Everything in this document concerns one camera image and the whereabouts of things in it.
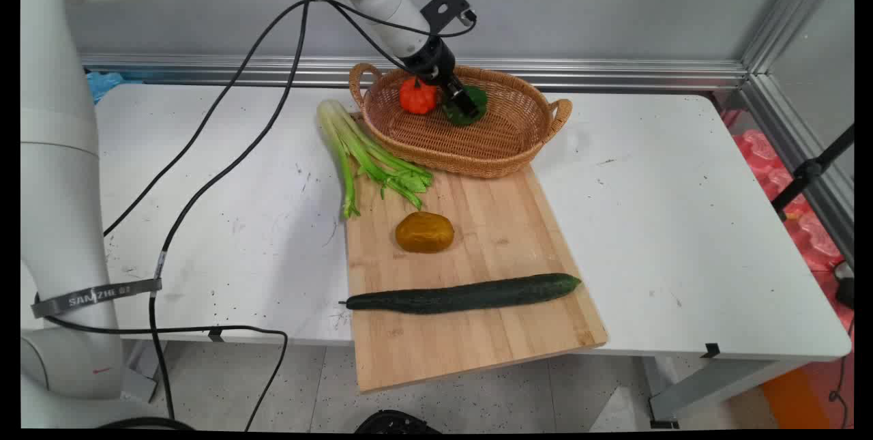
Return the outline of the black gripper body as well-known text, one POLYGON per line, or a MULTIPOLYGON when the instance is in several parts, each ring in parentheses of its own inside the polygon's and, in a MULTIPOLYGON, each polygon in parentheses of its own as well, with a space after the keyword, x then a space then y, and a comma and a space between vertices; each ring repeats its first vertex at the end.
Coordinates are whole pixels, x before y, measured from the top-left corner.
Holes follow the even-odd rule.
POLYGON ((414 55, 403 58, 406 70, 430 86, 448 86, 454 76, 456 58, 442 38, 430 37, 414 55))

